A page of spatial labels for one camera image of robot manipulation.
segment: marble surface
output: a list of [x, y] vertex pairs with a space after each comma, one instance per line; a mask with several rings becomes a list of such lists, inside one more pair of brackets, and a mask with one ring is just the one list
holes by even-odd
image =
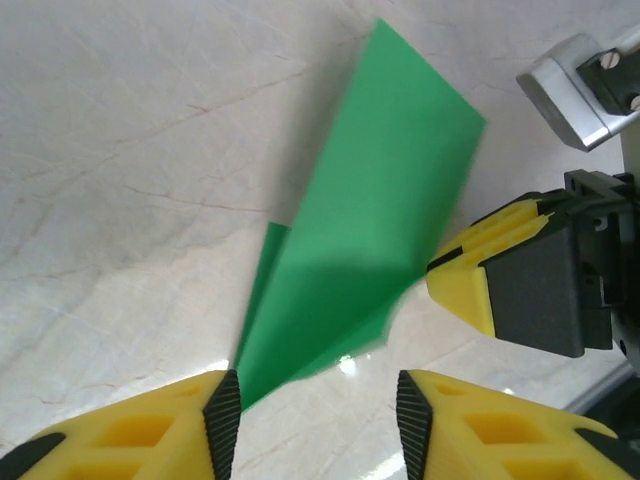
[[[637, 0], [0, 2], [0, 453], [232, 355], [268, 220], [290, 221], [374, 18], [489, 120], [452, 231], [617, 141], [563, 146], [515, 75]], [[426, 368], [563, 407], [622, 357], [480, 337], [416, 286], [387, 347], [243, 417], [235, 478], [405, 478], [393, 398]]]

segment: yellow plastic part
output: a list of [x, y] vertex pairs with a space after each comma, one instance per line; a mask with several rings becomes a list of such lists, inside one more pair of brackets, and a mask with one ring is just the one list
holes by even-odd
[[188, 378], [47, 428], [34, 438], [66, 438], [20, 479], [215, 480], [203, 408], [226, 374]]
[[604, 425], [434, 372], [408, 372], [433, 410], [425, 480], [627, 480], [577, 433]]
[[458, 247], [463, 251], [427, 273], [431, 298], [481, 333], [494, 337], [487, 275], [479, 264], [535, 237], [548, 222], [548, 216], [538, 216], [536, 200], [523, 200], [469, 227], [438, 252], [435, 259]]

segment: screw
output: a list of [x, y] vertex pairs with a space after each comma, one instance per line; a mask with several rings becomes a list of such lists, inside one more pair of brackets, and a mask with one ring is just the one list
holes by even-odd
[[615, 68], [620, 63], [620, 53], [617, 50], [611, 50], [610, 52], [605, 52], [600, 57], [600, 66], [605, 70], [611, 70]]

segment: white marble table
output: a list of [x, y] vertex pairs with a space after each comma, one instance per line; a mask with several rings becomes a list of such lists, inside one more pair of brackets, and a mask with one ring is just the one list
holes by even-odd
[[[265, 224], [292, 218], [376, 16], [490, 121], [453, 228], [566, 170], [620, 170], [617, 141], [563, 146], [514, 76], [640, 22], [637, 0], [0, 3], [0, 453], [227, 366]], [[400, 368], [562, 407], [621, 358], [482, 338], [420, 285], [387, 347], [243, 417], [235, 478], [404, 478]]]

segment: green plastic sheet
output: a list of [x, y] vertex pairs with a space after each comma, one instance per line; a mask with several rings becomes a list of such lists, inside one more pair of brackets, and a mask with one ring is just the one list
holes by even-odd
[[293, 227], [267, 231], [234, 362], [243, 408], [384, 341], [394, 304], [435, 253], [483, 129], [379, 21]]

